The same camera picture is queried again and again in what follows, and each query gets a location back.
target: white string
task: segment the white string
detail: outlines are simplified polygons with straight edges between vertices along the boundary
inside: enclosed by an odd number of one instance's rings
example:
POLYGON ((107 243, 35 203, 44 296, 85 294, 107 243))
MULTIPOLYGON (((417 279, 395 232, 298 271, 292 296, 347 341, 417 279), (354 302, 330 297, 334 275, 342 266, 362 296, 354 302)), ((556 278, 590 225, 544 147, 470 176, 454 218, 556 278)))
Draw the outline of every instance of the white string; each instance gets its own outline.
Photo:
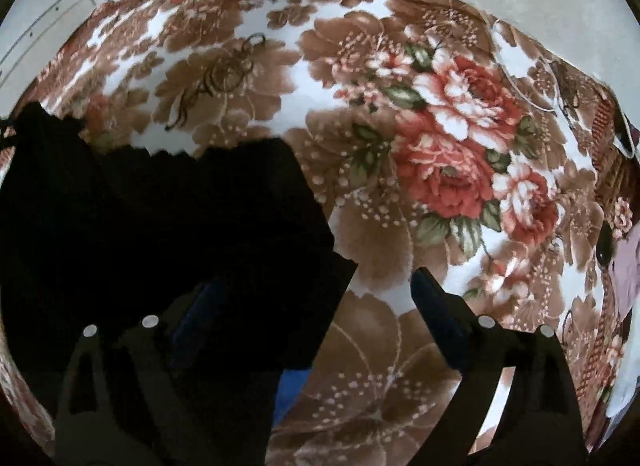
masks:
MULTIPOLYGON (((498 23, 503 22, 505 25, 507 26, 511 26, 509 25, 507 22, 505 22, 502 18, 498 18, 493 25, 489 25, 489 21, 487 20, 486 16, 484 15, 484 13, 482 14, 482 18, 484 19, 485 23, 487 24, 487 26, 489 27, 491 36, 492 36, 492 41, 495 45, 495 35, 494 33, 496 33, 496 26, 498 25, 498 23)), ((542 56, 538 56, 538 59, 540 61, 542 61, 543 65, 545 65, 545 68, 548 68, 549 73, 551 74, 551 77, 553 77, 554 79, 554 90, 556 91, 556 95, 554 96, 554 103, 553 103, 553 108, 543 108, 542 106, 536 104, 535 102, 533 102, 528 96, 525 96, 525 94, 518 88, 518 86, 514 83, 513 78, 511 77, 511 74, 509 73, 509 71, 506 68, 506 65, 504 63, 504 60, 502 59, 502 55, 499 52, 498 48, 494 48, 494 56, 496 61, 498 62, 498 65, 500 65, 500 67, 502 68, 504 75, 507 76, 507 79, 509 80, 509 82, 511 83, 511 86, 513 87, 513 89, 516 91, 516 93, 525 101, 527 101, 527 103, 529 103, 530 106, 532 106, 533 108, 536 108, 537 110, 540 110, 541 112, 555 112, 558 108, 561 108, 559 106, 559 97, 560 97, 560 85, 558 83, 558 78, 556 78, 556 74, 553 71, 553 69, 551 68, 551 65, 549 65, 549 63, 542 57, 542 56)))

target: white screw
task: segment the white screw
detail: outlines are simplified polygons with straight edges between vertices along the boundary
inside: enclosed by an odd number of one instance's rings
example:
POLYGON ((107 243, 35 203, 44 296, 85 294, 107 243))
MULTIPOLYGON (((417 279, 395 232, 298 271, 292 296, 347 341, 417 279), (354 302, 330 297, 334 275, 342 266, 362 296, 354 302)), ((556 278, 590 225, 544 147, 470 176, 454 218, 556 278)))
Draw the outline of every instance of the white screw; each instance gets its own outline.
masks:
POLYGON ((84 336, 85 338, 90 338, 92 336, 95 336, 97 332, 98 332, 98 327, 96 327, 93 324, 87 325, 82 331, 82 336, 84 336))
POLYGON ((540 325, 540 333, 545 338, 552 338, 556 332, 549 325, 540 325))
POLYGON ((484 314, 478 317, 478 323, 485 329, 492 329, 495 327, 495 320, 491 318, 491 316, 487 316, 484 314))
POLYGON ((150 314, 149 316, 145 316, 142 319, 142 326, 145 329, 152 329, 153 327, 158 325, 159 321, 160 320, 158 319, 158 316, 156 316, 155 314, 150 314))

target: dark object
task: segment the dark object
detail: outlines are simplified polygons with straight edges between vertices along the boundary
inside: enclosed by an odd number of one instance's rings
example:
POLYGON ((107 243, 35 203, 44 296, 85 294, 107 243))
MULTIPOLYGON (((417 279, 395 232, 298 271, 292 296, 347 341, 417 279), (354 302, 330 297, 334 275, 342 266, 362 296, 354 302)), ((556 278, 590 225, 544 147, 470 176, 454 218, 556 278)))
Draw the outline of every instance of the dark object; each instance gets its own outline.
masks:
POLYGON ((607 267, 609 265, 611 258, 613 258, 615 248, 611 226, 607 221, 604 221, 598 236, 598 242, 596 243, 596 258, 601 266, 607 267))
MULTIPOLYGON (((327 253, 287 273, 280 280, 282 309, 260 306, 264 326, 252 305, 244 306, 248 318, 236 316, 232 304, 242 289, 216 279, 190 305, 179 299, 156 327, 138 324, 115 345, 106 345, 99 331, 79 338, 56 419, 56 463, 262 464, 283 366, 310 366, 353 271, 351 262, 327 253), (188 341, 201 347, 193 367, 193 353, 181 355, 188 341), (85 359, 95 386, 78 412, 72 405, 84 391, 78 364, 85 359)), ((269 272, 246 274, 270 283, 269 272)))
POLYGON ((53 466, 51 459, 23 428, 2 392, 0 392, 0 460, 7 466, 53 466))
POLYGON ((431 305, 449 320, 434 324, 430 317, 425 318, 434 339, 445 356, 449 354, 447 361, 459 361, 458 355, 452 357, 447 350, 447 340, 462 345, 468 354, 468 369, 463 370, 449 406, 409 465, 586 464, 574 384, 553 329, 542 325, 533 334, 502 329, 489 317, 477 319, 462 298, 446 294, 426 269, 415 274, 421 276, 412 279, 412 296, 431 298, 431 305), (466 345, 460 330, 466 334, 466 345), (468 456, 503 367, 516 367, 516 371, 500 424, 492 444, 468 456))
MULTIPOLYGON (((39 104, 28 104, 14 125, 16 135, 0 135, 3 146, 16 147, 0 192, 1 308, 12 356, 52 414, 85 326, 114 340, 219 276, 241 283, 229 315, 264 327, 280 312, 274 300, 289 269, 309 269, 332 253, 321 207, 279 139, 210 148, 194 160, 131 147, 94 153, 78 137, 80 121, 60 121, 39 104), (258 278, 252 267, 271 271, 258 278)), ((314 290, 297 287, 299 298, 314 290)), ((330 293, 326 324, 343 292, 330 293)), ((302 300, 295 305, 304 308, 302 300)), ((289 330, 270 333, 283 343, 289 330)), ((300 344, 305 355, 291 354, 292 368, 303 368, 298 359, 310 363, 323 335, 314 328, 313 342, 300 344)), ((250 350, 252 338, 248 331, 235 347, 228 343, 227 356, 250 350)))

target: white door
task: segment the white door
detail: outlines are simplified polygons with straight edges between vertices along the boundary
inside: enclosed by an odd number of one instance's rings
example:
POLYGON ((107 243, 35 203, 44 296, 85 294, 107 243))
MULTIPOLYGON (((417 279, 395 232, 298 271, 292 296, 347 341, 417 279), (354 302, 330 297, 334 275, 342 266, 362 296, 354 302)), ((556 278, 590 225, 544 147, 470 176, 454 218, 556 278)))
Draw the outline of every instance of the white door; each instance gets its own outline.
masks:
POLYGON ((0 117, 11 113, 31 81, 96 5, 95 0, 57 0, 28 27, 6 54, 0 52, 0 117))

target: red peony print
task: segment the red peony print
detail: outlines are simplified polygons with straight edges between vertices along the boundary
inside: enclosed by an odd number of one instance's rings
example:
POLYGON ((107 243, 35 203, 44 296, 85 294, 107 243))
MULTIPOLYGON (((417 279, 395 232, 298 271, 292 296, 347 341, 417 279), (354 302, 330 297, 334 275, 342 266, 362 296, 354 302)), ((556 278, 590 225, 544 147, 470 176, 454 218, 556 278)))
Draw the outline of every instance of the red peony print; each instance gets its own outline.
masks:
POLYGON ((411 197, 443 218, 477 219, 484 202, 494 198, 494 170, 482 148, 445 133, 430 112, 398 114, 394 158, 411 197))
POLYGON ((502 228, 515 240, 538 244, 556 227, 558 206, 549 198, 545 178, 524 162, 513 162, 505 174, 494 174, 502 228))
POLYGON ((444 131, 459 141, 473 139, 506 153, 522 111, 500 83, 497 68, 482 67, 443 47, 435 50, 431 68, 433 72, 417 76, 414 85, 444 131))

